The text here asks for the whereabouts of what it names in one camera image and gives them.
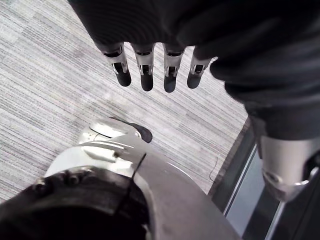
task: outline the robotic finger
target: robotic finger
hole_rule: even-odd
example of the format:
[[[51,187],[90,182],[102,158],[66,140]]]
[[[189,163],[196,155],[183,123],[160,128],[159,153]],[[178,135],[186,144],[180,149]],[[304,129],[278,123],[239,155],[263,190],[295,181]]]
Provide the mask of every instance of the robotic finger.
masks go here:
[[[164,90],[172,93],[185,49],[174,44],[163,44],[164,49]]]
[[[211,58],[205,60],[199,60],[192,55],[191,64],[190,64],[190,72],[187,79],[187,85],[191,89],[195,89],[199,86],[202,75],[204,74],[206,68],[208,67]]]
[[[150,91],[154,87],[153,68],[154,68],[154,48],[155,44],[131,44],[138,65],[141,86],[146,92]]]
[[[110,45],[96,45],[112,65],[119,84],[123,87],[129,86],[131,84],[131,76],[125,54],[124,43],[120,42]]]

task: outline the dark baseboard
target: dark baseboard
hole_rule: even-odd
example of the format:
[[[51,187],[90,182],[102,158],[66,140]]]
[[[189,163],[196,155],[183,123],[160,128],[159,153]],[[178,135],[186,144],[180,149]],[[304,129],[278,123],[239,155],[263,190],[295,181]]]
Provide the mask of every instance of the dark baseboard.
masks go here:
[[[226,208],[254,146],[254,133],[247,118],[208,193],[221,212]]]

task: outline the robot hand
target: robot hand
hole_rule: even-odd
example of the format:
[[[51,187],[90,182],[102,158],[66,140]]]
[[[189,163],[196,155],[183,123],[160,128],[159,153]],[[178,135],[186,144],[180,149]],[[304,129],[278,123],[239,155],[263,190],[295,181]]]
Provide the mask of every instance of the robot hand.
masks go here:
[[[69,0],[119,83],[131,77],[131,43],[145,91],[153,87],[153,49],[164,46],[164,89],[176,86],[182,54],[195,46],[187,84],[211,73],[244,104],[263,176],[288,201],[317,172],[320,150],[320,6],[312,0]]]

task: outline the black sleeve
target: black sleeve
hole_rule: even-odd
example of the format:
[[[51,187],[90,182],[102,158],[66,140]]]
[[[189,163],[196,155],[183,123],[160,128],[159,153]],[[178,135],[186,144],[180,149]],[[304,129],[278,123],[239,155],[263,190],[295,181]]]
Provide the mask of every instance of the black sleeve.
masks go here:
[[[320,1],[70,3],[94,41],[103,41],[105,35],[118,42],[177,41],[183,47],[196,45],[199,59],[218,57],[211,73],[244,104],[257,136],[320,136]]]

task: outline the gray carpet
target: gray carpet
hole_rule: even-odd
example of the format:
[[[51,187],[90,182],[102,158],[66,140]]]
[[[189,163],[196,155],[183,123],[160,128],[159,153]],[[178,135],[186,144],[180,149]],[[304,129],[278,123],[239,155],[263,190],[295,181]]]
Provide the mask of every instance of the gray carpet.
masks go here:
[[[209,71],[188,89],[192,48],[166,93],[157,44],[154,89],[144,92],[127,44],[132,84],[123,88],[65,0],[1,0],[0,9],[0,202],[42,176],[92,119],[109,116],[150,129],[154,148],[209,191],[247,115]]]

